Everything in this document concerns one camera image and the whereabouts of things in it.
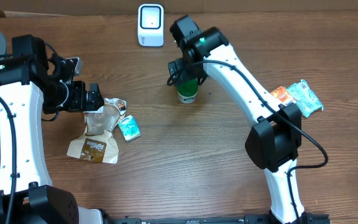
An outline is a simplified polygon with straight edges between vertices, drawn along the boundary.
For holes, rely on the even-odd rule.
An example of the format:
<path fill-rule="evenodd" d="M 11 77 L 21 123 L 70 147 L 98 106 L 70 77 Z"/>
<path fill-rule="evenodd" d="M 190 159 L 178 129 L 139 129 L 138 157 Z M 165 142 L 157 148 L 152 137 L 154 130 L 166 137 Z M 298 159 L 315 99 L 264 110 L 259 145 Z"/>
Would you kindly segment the green lid jar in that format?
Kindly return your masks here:
<path fill-rule="evenodd" d="M 178 98 L 182 103 L 190 104 L 196 100 L 198 94 L 197 79 L 189 80 L 177 86 Z"/>

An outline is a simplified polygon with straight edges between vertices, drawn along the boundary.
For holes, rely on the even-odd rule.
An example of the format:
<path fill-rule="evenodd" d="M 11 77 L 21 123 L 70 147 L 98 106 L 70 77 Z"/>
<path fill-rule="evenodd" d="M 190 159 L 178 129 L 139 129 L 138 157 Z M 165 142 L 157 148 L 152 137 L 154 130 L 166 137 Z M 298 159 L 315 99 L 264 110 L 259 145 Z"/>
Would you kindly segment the brown bread bag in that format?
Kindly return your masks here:
<path fill-rule="evenodd" d="M 105 98 L 96 111 L 84 113 L 84 133 L 71 141 L 67 155 L 85 161 L 115 164 L 119 148 L 113 137 L 114 128 L 126 115 L 127 102 L 119 98 Z"/>

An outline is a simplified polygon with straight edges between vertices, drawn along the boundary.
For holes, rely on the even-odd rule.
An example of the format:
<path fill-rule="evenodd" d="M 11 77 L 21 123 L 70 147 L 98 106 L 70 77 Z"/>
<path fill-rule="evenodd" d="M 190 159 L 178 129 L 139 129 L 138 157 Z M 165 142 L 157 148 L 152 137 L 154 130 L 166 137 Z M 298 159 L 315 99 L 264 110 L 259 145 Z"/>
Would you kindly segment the small teal tissue pack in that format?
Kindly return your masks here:
<path fill-rule="evenodd" d="M 137 125 L 135 118 L 132 115 L 126 116 L 118 122 L 119 129 L 121 130 L 124 139 L 129 142 L 141 136 L 140 129 Z"/>

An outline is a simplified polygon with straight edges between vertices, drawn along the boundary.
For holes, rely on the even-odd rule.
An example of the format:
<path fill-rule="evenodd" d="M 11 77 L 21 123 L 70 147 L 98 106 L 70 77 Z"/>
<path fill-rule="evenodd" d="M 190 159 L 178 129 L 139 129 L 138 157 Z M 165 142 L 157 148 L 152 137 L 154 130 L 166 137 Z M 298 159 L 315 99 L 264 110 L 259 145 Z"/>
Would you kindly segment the orange tissue pack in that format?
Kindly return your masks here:
<path fill-rule="evenodd" d="M 296 103 L 296 99 L 291 96 L 291 94 L 284 86 L 279 86 L 270 93 L 272 96 L 279 99 L 285 106 Z"/>

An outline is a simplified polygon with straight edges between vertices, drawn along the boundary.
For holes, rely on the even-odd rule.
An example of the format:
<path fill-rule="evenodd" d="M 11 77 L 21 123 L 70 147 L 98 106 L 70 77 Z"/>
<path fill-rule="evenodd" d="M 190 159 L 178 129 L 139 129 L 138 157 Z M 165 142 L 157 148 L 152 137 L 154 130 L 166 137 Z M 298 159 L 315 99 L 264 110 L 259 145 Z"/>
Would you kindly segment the large teal tissue pack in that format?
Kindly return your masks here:
<path fill-rule="evenodd" d="M 315 111 L 324 110 L 323 104 L 306 80 L 300 80 L 300 82 L 290 85 L 287 91 L 295 99 L 295 104 L 304 117 L 308 118 Z"/>

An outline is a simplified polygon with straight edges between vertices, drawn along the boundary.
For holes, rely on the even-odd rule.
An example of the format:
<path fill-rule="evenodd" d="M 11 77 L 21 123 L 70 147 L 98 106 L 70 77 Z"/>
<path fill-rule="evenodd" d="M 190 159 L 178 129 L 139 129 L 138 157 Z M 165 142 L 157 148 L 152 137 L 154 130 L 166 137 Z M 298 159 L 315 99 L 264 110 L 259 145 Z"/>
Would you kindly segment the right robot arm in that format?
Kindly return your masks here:
<path fill-rule="evenodd" d="M 190 16 L 170 27 L 182 58 L 168 64 L 169 86 L 207 77 L 216 80 L 236 102 L 251 127 L 245 149 L 252 162 L 262 169 L 271 196 L 273 223 L 303 223 L 295 166 L 301 146 L 301 112 L 285 106 L 272 96 L 246 69 L 234 47 L 216 27 L 202 31 Z"/>

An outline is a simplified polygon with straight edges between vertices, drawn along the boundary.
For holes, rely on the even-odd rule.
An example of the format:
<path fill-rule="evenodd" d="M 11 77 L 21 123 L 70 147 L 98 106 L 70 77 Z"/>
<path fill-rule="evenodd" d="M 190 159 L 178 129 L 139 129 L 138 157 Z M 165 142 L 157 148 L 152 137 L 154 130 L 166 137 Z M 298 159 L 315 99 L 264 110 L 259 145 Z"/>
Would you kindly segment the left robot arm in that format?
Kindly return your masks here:
<path fill-rule="evenodd" d="M 47 54 L 33 35 L 12 39 L 0 55 L 0 223 L 107 223 L 103 210 L 79 206 L 52 185 L 42 115 L 96 111 L 104 104 L 96 83 L 76 81 L 80 60 Z"/>

